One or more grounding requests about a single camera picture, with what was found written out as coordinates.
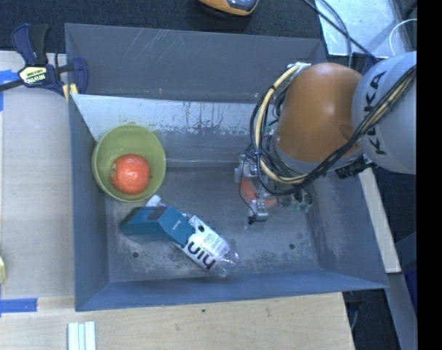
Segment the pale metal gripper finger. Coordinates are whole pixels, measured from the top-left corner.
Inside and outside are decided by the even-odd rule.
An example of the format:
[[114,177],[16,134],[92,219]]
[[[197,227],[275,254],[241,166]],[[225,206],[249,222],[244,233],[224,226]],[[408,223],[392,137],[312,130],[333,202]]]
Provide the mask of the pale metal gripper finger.
[[245,154],[238,156],[238,164],[234,168],[233,180],[236,184],[240,184],[243,179],[252,179],[258,177],[258,169],[256,162],[247,157]]
[[249,226],[263,224],[268,220],[268,209],[264,200],[254,199],[247,202],[247,224]]

